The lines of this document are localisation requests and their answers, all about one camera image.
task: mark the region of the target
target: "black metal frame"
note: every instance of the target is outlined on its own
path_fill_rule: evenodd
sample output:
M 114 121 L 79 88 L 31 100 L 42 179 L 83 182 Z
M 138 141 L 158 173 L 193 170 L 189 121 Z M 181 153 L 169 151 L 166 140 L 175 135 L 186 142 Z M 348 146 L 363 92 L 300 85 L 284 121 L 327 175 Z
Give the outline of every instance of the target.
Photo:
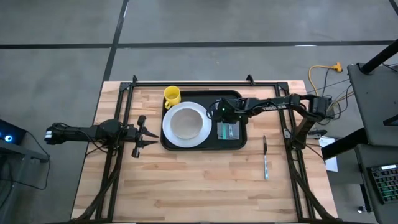
M 139 82 L 136 78 L 136 76 L 133 77 L 132 82 L 122 82 L 119 87 L 119 95 L 118 95 L 118 100 L 116 103 L 116 109 L 115 109 L 115 119 L 119 119 L 119 114 L 121 110 L 121 105 L 122 105 L 122 99 L 124 96 L 124 92 L 128 90 L 128 95 L 127 95 L 127 102 L 126 102 L 126 109 L 124 112 L 124 118 L 123 118 L 123 124 L 127 124 L 129 120 L 129 112 L 131 108 L 131 103 L 132 103 L 132 94 L 133 94 L 133 89 L 135 87 L 154 87 L 154 86 L 170 86 L 170 85 L 177 85 L 177 86 L 255 86 L 255 87 L 273 87 L 275 90 L 275 96 L 281 96 L 281 92 L 284 95 L 289 95 L 289 86 L 287 82 L 259 82 L 256 83 L 251 75 L 248 75 L 246 81 L 242 82 Z M 292 110 L 288 110 L 289 112 L 289 119 L 291 123 L 291 128 L 293 129 L 296 127 L 295 123 L 295 118 Z M 282 132 L 284 132 L 285 129 L 287 129 L 287 124 L 285 120 L 285 114 L 282 111 L 279 111 L 279 117 L 280 117 L 280 125 L 282 128 Z M 315 196 L 311 193 L 310 189 L 308 188 L 308 178 L 307 178 L 307 173 L 305 170 L 305 164 L 304 164 L 304 159 L 303 159 L 303 154 L 302 151 L 298 150 L 295 151 L 297 153 L 297 159 L 298 159 L 298 166 L 299 166 L 299 171 L 300 173 L 297 172 L 295 166 L 294 166 L 294 160 L 292 157 L 292 146 L 290 142 L 290 138 L 284 136 L 284 144 L 285 144 L 285 150 L 286 150 L 286 155 L 287 155 L 287 163 L 289 167 L 289 174 L 290 174 L 290 180 L 292 183 L 292 190 L 293 190 L 293 196 L 294 196 L 294 202 L 295 202 L 295 208 L 297 212 L 297 220 L 298 222 L 310 222 L 310 223 L 351 223 L 351 222 L 341 222 L 339 220 L 317 220 L 315 218 L 315 211 L 314 211 L 314 205 L 320 206 L 319 202 L 316 200 Z M 120 150 L 118 151 L 117 157 L 116 157 L 116 163 L 115 163 L 115 168 L 114 170 L 120 170 L 121 168 L 121 161 L 123 158 L 123 150 L 124 150 L 124 144 L 121 143 L 120 145 Z M 111 168 L 111 161 L 112 161 L 112 151 L 109 150 L 106 156 L 105 160 L 105 166 L 104 166 L 104 172 L 103 172 L 103 178 L 101 181 L 101 190 L 100 191 L 107 191 L 107 185 L 109 186 L 109 181 L 112 183 L 112 190 L 111 190 L 111 200 L 109 201 L 109 208 L 108 208 L 108 214 L 106 218 L 102 217 L 102 210 L 103 210 L 103 198 L 101 199 L 101 202 L 96 208 L 96 214 L 95 214 L 95 219 L 93 220 L 72 220 L 73 222 L 84 222 L 84 223 L 111 223 L 113 221 L 113 214 L 114 214 L 114 206 L 116 202 L 116 196 L 117 196 L 117 191 L 118 191 L 118 182 L 119 182 L 119 172 L 116 172 L 115 177 L 109 176 L 110 168 Z M 301 186 L 303 191 L 305 192 L 305 199 L 306 199 L 306 204 L 308 208 L 308 216 L 309 218 L 304 218 L 303 216 L 303 210 L 302 210 L 302 204 L 300 201 L 300 195 L 299 195 L 299 188 L 298 185 Z

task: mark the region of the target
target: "white bowl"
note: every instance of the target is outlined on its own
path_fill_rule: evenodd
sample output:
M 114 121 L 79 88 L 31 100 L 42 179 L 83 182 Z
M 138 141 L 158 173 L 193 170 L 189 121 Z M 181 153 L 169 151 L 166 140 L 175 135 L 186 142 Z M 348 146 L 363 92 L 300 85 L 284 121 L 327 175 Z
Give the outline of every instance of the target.
M 176 122 L 179 121 L 179 119 L 182 119 L 182 115 L 185 116 L 188 114 L 190 115 L 187 117 L 193 118 L 191 121 L 189 121 L 191 125 L 185 126 L 183 124 L 179 124 L 177 125 L 179 128 L 176 128 L 176 125 L 172 124 L 173 118 L 174 122 Z M 199 121 L 200 119 L 198 119 L 197 116 L 198 114 L 201 118 L 201 125 Z M 211 120 L 206 116 L 206 109 L 202 107 L 202 105 L 194 102 L 183 102 L 171 107 L 171 109 L 166 112 L 165 116 L 163 117 L 162 129 L 165 137 L 172 144 L 185 148 L 195 147 L 206 140 L 206 138 L 209 136 L 211 131 Z

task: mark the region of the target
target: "butcher block tabletop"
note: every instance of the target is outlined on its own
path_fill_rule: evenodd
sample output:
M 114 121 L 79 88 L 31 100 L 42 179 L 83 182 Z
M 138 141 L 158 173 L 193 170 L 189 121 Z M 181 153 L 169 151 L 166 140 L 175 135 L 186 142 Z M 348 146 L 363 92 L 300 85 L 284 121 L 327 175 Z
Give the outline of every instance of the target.
M 291 93 L 306 94 L 303 81 L 285 81 Z M 120 82 L 104 82 L 95 124 L 113 119 Z M 129 124 L 147 117 L 148 130 L 160 136 L 164 87 L 135 87 Z M 181 87 L 181 90 L 236 90 L 242 97 L 272 98 L 273 87 Z M 126 96 L 121 110 L 124 116 Z M 289 126 L 287 111 L 285 114 Z M 295 113 L 297 124 L 302 117 Z M 261 113 L 246 125 L 248 141 L 239 150 L 180 151 L 160 143 L 131 157 L 134 143 L 126 143 L 114 209 L 114 222 L 294 222 L 297 215 L 277 111 Z M 269 179 L 264 179 L 262 136 L 267 138 Z M 146 140 L 156 140 L 144 136 Z M 321 153 L 319 147 L 313 147 Z M 326 210 L 337 217 L 323 161 L 311 150 L 303 157 L 310 188 Z M 91 153 L 85 159 L 72 218 L 81 215 L 100 190 L 106 154 Z M 108 211 L 110 190 L 104 201 Z M 304 216 L 305 197 L 300 191 Z

